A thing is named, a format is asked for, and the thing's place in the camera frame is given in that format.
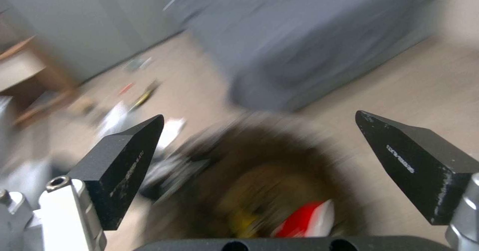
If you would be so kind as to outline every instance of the red object on floor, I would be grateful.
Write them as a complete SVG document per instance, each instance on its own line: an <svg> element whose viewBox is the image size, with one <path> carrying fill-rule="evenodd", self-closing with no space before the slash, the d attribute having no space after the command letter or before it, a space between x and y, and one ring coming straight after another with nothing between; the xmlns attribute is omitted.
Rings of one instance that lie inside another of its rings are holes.
<svg viewBox="0 0 479 251"><path fill-rule="evenodd" d="M127 84L124 88L121 89L120 93L118 93L118 96L120 96L121 94L125 94L132 86L133 83Z"/></svg>
<svg viewBox="0 0 479 251"><path fill-rule="evenodd" d="M332 200L311 202L290 215L273 232L278 238L303 238L328 236L334 224Z"/></svg>

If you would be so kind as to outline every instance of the screw hole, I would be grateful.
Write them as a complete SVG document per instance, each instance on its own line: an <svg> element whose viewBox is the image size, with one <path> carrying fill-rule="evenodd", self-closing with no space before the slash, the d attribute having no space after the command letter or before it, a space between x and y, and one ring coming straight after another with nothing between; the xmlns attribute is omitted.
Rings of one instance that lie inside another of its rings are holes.
<svg viewBox="0 0 479 251"><path fill-rule="evenodd" d="M248 251L248 247L242 242L232 241L225 244L221 251Z"/></svg>
<svg viewBox="0 0 479 251"><path fill-rule="evenodd" d="M57 186L59 184L65 183L67 179L65 177L57 177L50 182L51 186Z"/></svg>
<svg viewBox="0 0 479 251"><path fill-rule="evenodd" d="M358 249L349 241L339 239L331 242L330 251L358 251Z"/></svg>

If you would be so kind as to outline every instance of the beige floor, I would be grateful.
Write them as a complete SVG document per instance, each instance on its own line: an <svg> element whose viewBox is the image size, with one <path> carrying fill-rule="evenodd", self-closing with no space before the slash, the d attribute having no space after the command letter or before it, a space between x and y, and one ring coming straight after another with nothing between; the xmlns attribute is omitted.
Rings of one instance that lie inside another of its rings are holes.
<svg viewBox="0 0 479 251"><path fill-rule="evenodd" d="M158 91L138 112L138 120L161 113L166 118L184 117L187 124L175 145L202 129L234 119L244 110L225 101L226 84L208 55L188 33L181 34L144 53L153 62L146 69L126 72L120 65L86 83L82 90L110 108L120 100L132 102L153 79L162 82ZM445 227L432 227L414 208L380 167L354 123L356 110L366 110L410 125L431 128L459 148L479 159L479 52L425 41L366 76L337 89L297 115L330 131L336 145L335 159L342 172L355 181L355 192L367 217L369 233L415 235L445 242ZM134 87L124 96L126 84ZM74 164L91 148L95 129L91 119L76 119L63 112L26 129L28 145L38 130L49 127L49 146L32 147L17 159L59 157ZM120 229L108 232L107 250L130 250L141 245L144 213L149 204L137 198Z"/></svg>

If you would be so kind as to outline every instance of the yellow tool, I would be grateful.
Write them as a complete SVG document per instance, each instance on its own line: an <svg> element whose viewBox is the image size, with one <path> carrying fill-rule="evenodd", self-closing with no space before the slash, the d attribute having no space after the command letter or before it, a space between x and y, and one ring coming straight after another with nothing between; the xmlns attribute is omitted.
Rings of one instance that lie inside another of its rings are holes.
<svg viewBox="0 0 479 251"><path fill-rule="evenodd" d="M155 90L159 87L160 83L157 80L154 80L146 89L145 92L135 101L133 106L130 108L129 111L135 111L140 106L143 105L155 92Z"/></svg>

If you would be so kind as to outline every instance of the gray wall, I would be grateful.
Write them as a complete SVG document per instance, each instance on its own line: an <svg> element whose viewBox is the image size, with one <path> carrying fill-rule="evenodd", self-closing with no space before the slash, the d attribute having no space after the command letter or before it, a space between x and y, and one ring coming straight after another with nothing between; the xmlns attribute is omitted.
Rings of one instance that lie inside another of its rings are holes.
<svg viewBox="0 0 479 251"><path fill-rule="evenodd" d="M162 12L169 1L7 0L14 23L36 34L80 81L178 32Z"/></svg>

